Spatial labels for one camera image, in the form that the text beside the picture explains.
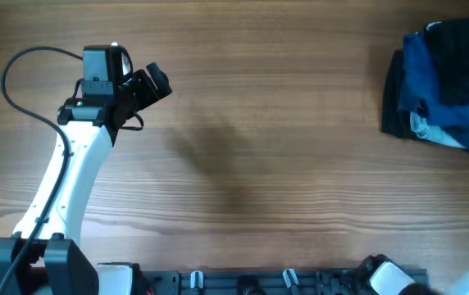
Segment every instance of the wood grain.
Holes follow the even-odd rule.
[[[469,1],[0,5],[0,74],[29,46],[117,41],[170,77],[175,92],[142,111],[144,131],[120,132],[98,174],[82,227],[93,263],[315,269],[384,253],[446,288],[469,269],[469,154],[381,134],[379,109],[403,35],[459,16]],[[39,52],[8,87],[55,120],[81,75]],[[54,138],[0,94],[0,236]]]

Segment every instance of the pile of clothes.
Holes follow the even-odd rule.
[[[382,132],[469,151],[469,19],[403,39],[385,82]]]

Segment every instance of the wooden table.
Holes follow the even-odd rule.
[[[312,270],[384,253],[445,288],[469,269],[469,154],[381,134],[379,109],[402,37],[459,16],[469,1],[0,5],[0,74],[30,46],[117,41],[169,75],[175,92],[141,112],[144,131],[119,133],[98,174],[82,228],[93,263]],[[81,76],[39,52],[8,88],[55,120]],[[55,137],[0,93],[0,237]]]

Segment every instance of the wooden tabletop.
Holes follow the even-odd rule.
[[[313,270],[384,253],[446,288],[469,269],[469,154],[381,134],[379,110],[402,37],[459,16],[468,0],[0,5],[0,74],[30,46],[117,41],[136,69],[169,76],[175,92],[141,112],[142,132],[118,134],[98,174],[82,227],[93,263]],[[8,88],[55,120],[81,76],[37,52]],[[55,137],[0,93],[0,237]]]

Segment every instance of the stack of clothes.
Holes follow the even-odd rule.
[[[385,83],[382,132],[469,151],[469,19],[403,39]]]

